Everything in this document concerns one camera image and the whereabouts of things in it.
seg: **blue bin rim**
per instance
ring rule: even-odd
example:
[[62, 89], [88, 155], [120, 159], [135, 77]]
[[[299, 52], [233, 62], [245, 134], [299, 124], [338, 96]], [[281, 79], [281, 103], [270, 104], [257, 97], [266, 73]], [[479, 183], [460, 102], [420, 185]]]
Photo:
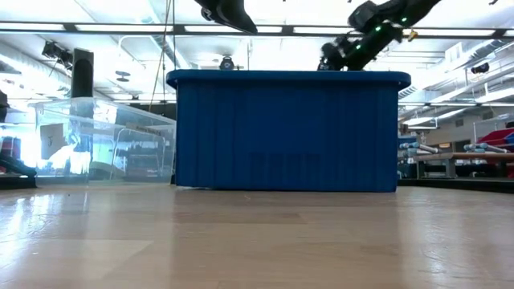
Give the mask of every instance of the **blue bin rim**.
[[188, 80], [292, 80], [396, 83], [398, 90], [410, 86], [410, 75], [399, 71], [216, 71], [181, 69], [171, 71], [166, 83], [177, 88], [178, 81]]

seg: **blue object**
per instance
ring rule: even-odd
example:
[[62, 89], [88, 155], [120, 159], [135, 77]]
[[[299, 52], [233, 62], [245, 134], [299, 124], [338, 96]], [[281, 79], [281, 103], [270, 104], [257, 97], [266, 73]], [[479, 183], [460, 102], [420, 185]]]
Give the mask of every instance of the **blue object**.
[[416, 142], [418, 139], [416, 136], [399, 136], [398, 137], [398, 148], [399, 149], [408, 149], [408, 144], [412, 144]]
[[177, 185], [393, 192], [402, 72], [172, 71]]
[[514, 132], [505, 137], [505, 140], [510, 145], [514, 144]]

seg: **ceiling light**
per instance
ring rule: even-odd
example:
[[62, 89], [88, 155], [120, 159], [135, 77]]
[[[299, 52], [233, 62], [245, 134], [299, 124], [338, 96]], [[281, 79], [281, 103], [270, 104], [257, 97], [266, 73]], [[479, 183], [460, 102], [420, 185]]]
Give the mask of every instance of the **ceiling light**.
[[495, 107], [495, 108], [506, 108], [506, 107], [514, 107], [514, 104], [487, 103], [487, 104], [482, 104], [482, 106]]
[[458, 109], [458, 110], [453, 111], [453, 112], [445, 113], [445, 114], [443, 114], [443, 115], [441, 115], [441, 116], [438, 116], [438, 117], [437, 117], [437, 119], [438, 119], [438, 120], [444, 120], [444, 119], [446, 119], [446, 118], [452, 117], [452, 116], [454, 116], [454, 115], [456, 115], [456, 114], [459, 114], [459, 113], [463, 112], [465, 109], [466, 109], [466, 108], [461, 108], [461, 109]]
[[470, 107], [476, 106], [474, 103], [430, 103], [431, 106], [447, 106], [447, 107]]
[[399, 102], [398, 106], [425, 106], [425, 103], [407, 103], [407, 102]]
[[118, 104], [175, 104], [176, 100], [113, 100]]
[[62, 24], [0, 23], [0, 30], [63, 31]]
[[242, 33], [234, 28], [221, 25], [185, 26], [187, 32], [221, 32], [221, 33]]
[[476, 100], [478, 103], [503, 99], [505, 97], [514, 96], [514, 88], [508, 88], [497, 92], [490, 92]]
[[437, 127], [410, 126], [409, 129], [437, 129]]
[[259, 33], [281, 33], [281, 26], [257, 26], [257, 31]]
[[409, 126], [416, 125], [416, 124], [422, 124], [424, 122], [432, 120], [433, 117], [419, 117], [419, 118], [413, 118], [408, 121], [404, 121], [403, 124], [407, 124]]
[[341, 27], [295, 27], [293, 29], [294, 33], [301, 34], [346, 34], [351, 31], [354, 31], [353, 28], [341, 28]]
[[[414, 29], [419, 35], [423, 36], [489, 36], [495, 30], [493, 29]], [[404, 29], [404, 35], [410, 35], [411, 29]]]
[[125, 25], [109, 25], [109, 24], [79, 24], [75, 25], [78, 31], [95, 31], [95, 32], [156, 32], [162, 33], [166, 28], [167, 31], [173, 31], [173, 26], [166, 25], [149, 25], [149, 24], [125, 24]]

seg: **wooden floor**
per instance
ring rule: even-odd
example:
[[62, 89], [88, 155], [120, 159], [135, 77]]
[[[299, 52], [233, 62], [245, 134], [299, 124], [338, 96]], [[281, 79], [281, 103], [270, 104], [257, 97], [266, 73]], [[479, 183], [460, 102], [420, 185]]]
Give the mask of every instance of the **wooden floor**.
[[0, 192], [0, 289], [514, 288], [514, 195]]

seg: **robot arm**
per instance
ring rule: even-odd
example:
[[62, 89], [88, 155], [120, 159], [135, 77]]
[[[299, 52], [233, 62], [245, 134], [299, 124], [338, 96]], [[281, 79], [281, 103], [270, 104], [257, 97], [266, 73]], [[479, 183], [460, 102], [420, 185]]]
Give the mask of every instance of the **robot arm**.
[[403, 30], [423, 19], [440, 0], [389, 0], [381, 5], [364, 2], [350, 15], [348, 22], [362, 38], [351, 41], [349, 35], [326, 43], [318, 70], [360, 71], [374, 60], [393, 40], [401, 42]]
[[[195, 1], [202, 6], [202, 16], [208, 21], [257, 34], [257, 27], [244, 10], [244, 0]], [[318, 70], [362, 70], [393, 40], [401, 42], [403, 29], [423, 19], [439, 1], [389, 0], [381, 5], [364, 2], [348, 19], [362, 38], [351, 41], [349, 35], [342, 35], [334, 43], [326, 43], [321, 48], [323, 57]]]

